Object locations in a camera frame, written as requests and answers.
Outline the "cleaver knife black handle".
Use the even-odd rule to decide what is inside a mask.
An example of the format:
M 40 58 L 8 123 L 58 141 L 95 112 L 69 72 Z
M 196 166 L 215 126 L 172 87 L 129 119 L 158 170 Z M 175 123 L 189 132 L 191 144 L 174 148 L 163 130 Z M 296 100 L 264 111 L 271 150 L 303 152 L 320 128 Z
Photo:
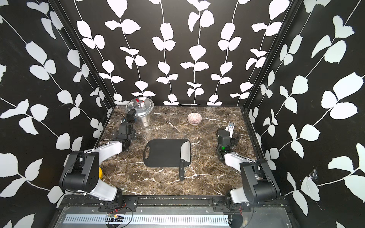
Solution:
M 185 179 L 185 164 L 191 162 L 191 144 L 189 141 L 184 142 L 181 146 L 180 164 L 179 164 L 179 179 Z

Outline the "black cutting board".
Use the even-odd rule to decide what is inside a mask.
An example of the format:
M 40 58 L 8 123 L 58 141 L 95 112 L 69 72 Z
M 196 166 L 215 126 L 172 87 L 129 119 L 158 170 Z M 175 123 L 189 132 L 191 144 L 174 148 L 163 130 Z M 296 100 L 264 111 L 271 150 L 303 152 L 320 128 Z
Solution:
M 147 143 L 143 152 L 147 167 L 179 167 L 181 146 L 187 139 L 153 139 Z

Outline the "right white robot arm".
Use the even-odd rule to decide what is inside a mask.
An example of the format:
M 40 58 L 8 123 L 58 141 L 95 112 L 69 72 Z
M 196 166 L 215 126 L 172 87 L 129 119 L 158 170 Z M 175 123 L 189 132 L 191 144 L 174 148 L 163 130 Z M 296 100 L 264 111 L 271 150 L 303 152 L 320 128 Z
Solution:
M 272 201 L 281 196 L 268 161 L 253 160 L 233 151 L 239 142 L 234 127 L 235 124 L 229 122 L 226 127 L 219 128 L 216 132 L 218 160 L 239 171 L 242 180 L 242 187 L 230 190 L 225 196 L 225 206 L 229 211 Z

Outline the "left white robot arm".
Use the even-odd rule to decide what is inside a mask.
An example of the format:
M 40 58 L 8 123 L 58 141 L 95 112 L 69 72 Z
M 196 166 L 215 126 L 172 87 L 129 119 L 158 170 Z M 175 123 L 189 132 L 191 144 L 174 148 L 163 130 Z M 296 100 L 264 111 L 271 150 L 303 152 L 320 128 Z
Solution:
M 124 151 L 136 136 L 133 122 L 123 122 L 112 141 L 94 149 L 73 151 L 60 177 L 60 187 L 68 192 L 83 192 L 103 201 L 123 205 L 121 190 L 99 178 L 100 164 Z

